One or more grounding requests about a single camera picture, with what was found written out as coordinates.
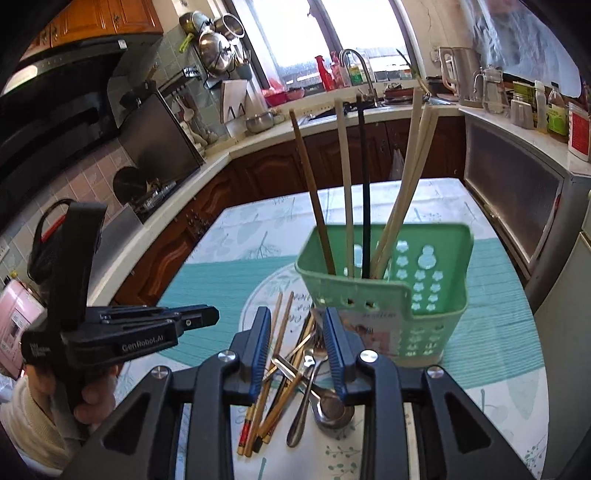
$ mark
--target human hand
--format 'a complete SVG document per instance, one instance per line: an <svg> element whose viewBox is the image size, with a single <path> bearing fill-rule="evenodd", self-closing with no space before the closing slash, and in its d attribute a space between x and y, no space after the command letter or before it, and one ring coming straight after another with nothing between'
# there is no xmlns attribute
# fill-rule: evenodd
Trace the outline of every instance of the human hand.
<svg viewBox="0 0 591 480"><path fill-rule="evenodd" d="M74 417L80 423L97 426L115 409L115 386L118 367L111 367L103 376L82 389L84 403L76 406ZM27 365L29 391L33 400L53 421L50 398L56 390L56 378L48 368Z"/></svg>

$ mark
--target screw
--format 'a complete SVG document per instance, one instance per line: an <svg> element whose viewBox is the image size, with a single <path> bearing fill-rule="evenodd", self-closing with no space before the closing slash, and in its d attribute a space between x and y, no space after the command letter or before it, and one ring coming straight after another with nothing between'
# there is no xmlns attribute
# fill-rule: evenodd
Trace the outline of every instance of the screw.
<svg viewBox="0 0 591 480"><path fill-rule="evenodd" d="M378 359L378 354L373 350L364 350L359 354L359 358L367 364L373 364Z"/></svg>
<svg viewBox="0 0 591 480"><path fill-rule="evenodd" d="M222 350L218 353L217 358L227 364L228 362L233 362L236 359L236 354L231 350Z"/></svg>
<svg viewBox="0 0 591 480"><path fill-rule="evenodd" d="M170 369L168 367L165 367L164 365L159 365L157 367L154 367L150 373L154 378L162 380L163 378L166 378L168 376L168 374L170 373Z"/></svg>
<svg viewBox="0 0 591 480"><path fill-rule="evenodd" d="M427 368L427 375L431 378L441 378L445 375L445 371L438 365L433 365L432 367Z"/></svg>

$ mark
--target faucet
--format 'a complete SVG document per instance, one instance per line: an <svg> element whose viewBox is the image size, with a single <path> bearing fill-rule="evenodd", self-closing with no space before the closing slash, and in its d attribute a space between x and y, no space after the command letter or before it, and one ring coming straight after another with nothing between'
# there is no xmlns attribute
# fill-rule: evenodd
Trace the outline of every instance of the faucet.
<svg viewBox="0 0 591 480"><path fill-rule="evenodd" d="M365 78L368 80L368 88L369 88L369 97L374 101L374 105L377 107L378 105L378 92L375 90L374 83L371 81L371 77L369 76L368 66L365 64L365 60L361 56L361 54L352 48L344 48L339 53L339 61L342 66L345 66L345 56L349 53L354 53L359 61L361 62L361 66L363 67L363 72L365 73Z"/></svg>

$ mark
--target green plastic utensil holder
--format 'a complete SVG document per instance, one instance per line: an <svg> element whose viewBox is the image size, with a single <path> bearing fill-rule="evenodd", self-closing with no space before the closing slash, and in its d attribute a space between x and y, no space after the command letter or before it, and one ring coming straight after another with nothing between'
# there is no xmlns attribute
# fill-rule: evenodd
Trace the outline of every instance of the green plastic utensil holder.
<svg viewBox="0 0 591 480"><path fill-rule="evenodd" d="M372 225L372 252L384 226ZM354 278L347 277L345 225L326 228L336 275L326 272L316 228L295 262L315 306L336 307L367 348L399 365L423 367L441 360L468 304L470 228L463 223L403 224L383 280L361 279L362 225L354 228Z"/></svg>

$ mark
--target black chopstick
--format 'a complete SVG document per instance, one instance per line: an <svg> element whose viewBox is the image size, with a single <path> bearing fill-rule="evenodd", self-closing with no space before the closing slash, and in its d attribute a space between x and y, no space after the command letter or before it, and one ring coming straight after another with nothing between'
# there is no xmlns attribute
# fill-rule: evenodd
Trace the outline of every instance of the black chopstick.
<svg viewBox="0 0 591 480"><path fill-rule="evenodd" d="M365 117L363 116L363 100L357 96L357 117L359 119L359 143L361 144L361 175L363 177L363 259L361 262L361 278L369 278L371 252L371 214L369 197L369 166L368 146L365 138Z"/></svg>

